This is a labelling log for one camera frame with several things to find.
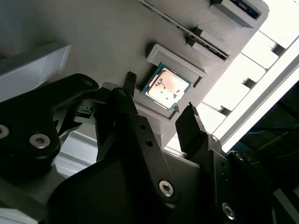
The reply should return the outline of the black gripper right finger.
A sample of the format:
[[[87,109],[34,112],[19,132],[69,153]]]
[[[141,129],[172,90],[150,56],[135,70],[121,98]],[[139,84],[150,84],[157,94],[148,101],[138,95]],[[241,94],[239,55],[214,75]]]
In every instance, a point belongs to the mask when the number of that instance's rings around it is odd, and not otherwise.
[[[199,208],[204,224],[282,224],[283,208],[250,163],[238,152],[225,153],[208,134],[189,103],[176,123],[185,158],[200,167]]]

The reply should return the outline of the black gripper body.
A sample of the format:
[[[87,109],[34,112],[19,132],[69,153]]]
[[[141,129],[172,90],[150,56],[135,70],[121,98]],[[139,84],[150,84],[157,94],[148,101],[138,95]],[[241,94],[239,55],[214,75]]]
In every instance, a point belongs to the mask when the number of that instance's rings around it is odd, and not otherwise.
[[[61,178],[52,162],[0,157],[0,204],[40,224],[215,224],[215,153],[113,154]]]

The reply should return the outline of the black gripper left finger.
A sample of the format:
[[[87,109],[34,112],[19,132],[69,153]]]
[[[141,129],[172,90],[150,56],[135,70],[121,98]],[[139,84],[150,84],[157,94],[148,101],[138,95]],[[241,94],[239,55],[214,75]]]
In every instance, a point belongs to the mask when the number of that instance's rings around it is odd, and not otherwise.
[[[136,76],[108,90],[83,74],[74,74],[0,104],[0,156],[54,161],[60,138],[83,123],[95,122],[99,150],[105,156],[131,154],[149,166],[162,153],[148,120],[133,101]]]

